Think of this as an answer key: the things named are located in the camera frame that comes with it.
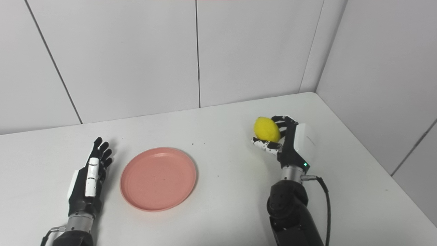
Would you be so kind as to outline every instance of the silver metal cylinder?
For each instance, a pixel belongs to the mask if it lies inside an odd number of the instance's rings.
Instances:
[[[281,179],[292,180],[302,183],[303,169],[295,165],[287,165],[282,169]]]
[[[79,230],[84,232],[91,232],[93,226],[93,216],[84,212],[78,212],[68,217],[66,231]]]

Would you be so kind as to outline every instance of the yellow lemon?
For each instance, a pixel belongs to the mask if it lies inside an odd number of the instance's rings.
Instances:
[[[274,121],[267,117],[258,117],[253,126],[257,138],[270,142],[278,142],[281,138],[279,128]]]

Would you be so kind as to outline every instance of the black cable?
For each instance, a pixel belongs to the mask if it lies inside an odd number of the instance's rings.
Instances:
[[[326,204],[328,207],[328,222],[327,222],[327,226],[326,226],[326,241],[325,241],[325,246],[329,246],[329,239],[331,237],[331,200],[329,198],[329,192],[328,192],[328,187],[326,186],[325,182],[323,181],[322,178],[320,177],[316,177],[316,180],[319,182],[320,186],[322,187],[323,191],[325,192],[326,195]]]
[[[52,233],[52,230],[50,230],[50,231],[45,235],[45,237],[42,238],[41,246],[45,246],[45,244],[47,243],[47,240],[49,239],[50,233]]]

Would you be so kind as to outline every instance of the tabletop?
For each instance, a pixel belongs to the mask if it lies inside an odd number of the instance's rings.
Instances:
[[[274,246],[266,201],[281,168],[250,139],[257,117],[283,114],[318,135],[308,174],[329,188],[331,245],[437,245],[437,228],[314,93],[0,135],[0,245],[38,245],[51,227],[66,224],[73,171],[100,136],[114,163],[92,231],[98,246]],[[187,153],[198,179],[183,203],[152,213],[126,203],[119,182],[133,157],[155,147]],[[324,239],[323,190],[316,181],[304,186]]]

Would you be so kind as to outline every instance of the robotic arm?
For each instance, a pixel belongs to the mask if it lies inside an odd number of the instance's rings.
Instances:
[[[328,203],[328,232],[326,244],[329,245],[330,201],[328,189],[322,178],[307,176],[312,150],[315,148],[314,136],[309,126],[299,124],[289,116],[271,118],[285,137],[284,145],[260,140],[256,137],[252,143],[266,152],[277,156],[281,164],[281,180],[274,184],[267,200],[270,225],[278,246],[323,246],[316,225],[307,209],[308,196],[302,181],[317,180],[325,191]]]
[[[112,163],[112,150],[101,137],[94,141],[88,161],[78,171],[71,196],[68,200],[68,222],[66,227],[54,227],[42,239],[44,246],[51,232],[65,231],[53,241],[53,246],[93,246],[91,227],[101,212],[100,195],[106,179],[106,170]]]

